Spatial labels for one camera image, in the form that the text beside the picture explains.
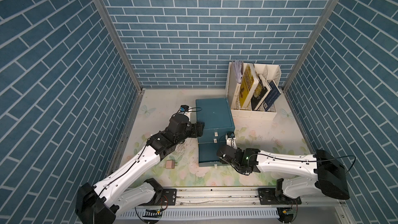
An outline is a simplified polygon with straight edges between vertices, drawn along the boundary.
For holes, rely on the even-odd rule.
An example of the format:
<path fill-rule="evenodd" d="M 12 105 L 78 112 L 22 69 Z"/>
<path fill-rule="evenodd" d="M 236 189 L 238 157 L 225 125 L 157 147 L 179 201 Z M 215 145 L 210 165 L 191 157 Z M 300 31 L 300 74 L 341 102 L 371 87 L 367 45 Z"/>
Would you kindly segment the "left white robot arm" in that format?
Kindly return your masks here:
<path fill-rule="evenodd" d="M 165 130 L 152 135 L 144 147 L 126 164 L 95 185 L 82 185 L 76 198 L 75 213 L 84 224 L 112 224 L 116 217 L 142 204 L 161 202 L 163 187 L 153 178 L 140 186 L 130 186 L 160 163 L 186 139 L 203 135 L 203 122 L 191 123 L 188 114 L 170 118 Z"/>

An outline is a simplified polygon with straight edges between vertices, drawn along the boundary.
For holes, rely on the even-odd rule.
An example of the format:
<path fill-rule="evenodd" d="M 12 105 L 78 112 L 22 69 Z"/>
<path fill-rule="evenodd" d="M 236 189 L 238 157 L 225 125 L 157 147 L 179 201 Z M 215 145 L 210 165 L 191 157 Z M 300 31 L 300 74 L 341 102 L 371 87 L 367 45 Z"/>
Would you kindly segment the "pink plug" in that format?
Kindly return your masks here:
<path fill-rule="evenodd" d="M 175 169 L 178 163 L 175 160 L 167 160 L 165 163 L 165 168 L 168 170 Z"/>

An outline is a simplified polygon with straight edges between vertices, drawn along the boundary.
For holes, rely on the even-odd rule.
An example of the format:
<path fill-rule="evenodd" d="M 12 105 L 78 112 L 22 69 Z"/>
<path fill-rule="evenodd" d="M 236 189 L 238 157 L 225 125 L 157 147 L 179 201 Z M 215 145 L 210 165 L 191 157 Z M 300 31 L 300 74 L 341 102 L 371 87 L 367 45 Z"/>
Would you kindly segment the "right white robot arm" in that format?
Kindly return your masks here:
<path fill-rule="evenodd" d="M 263 172 L 280 175 L 277 197 L 297 199 L 322 193 L 338 200 L 350 198 L 345 166 L 325 150 L 318 149 L 309 155 L 284 155 L 224 145 L 217 151 L 217 156 L 222 163 L 245 176 Z"/>

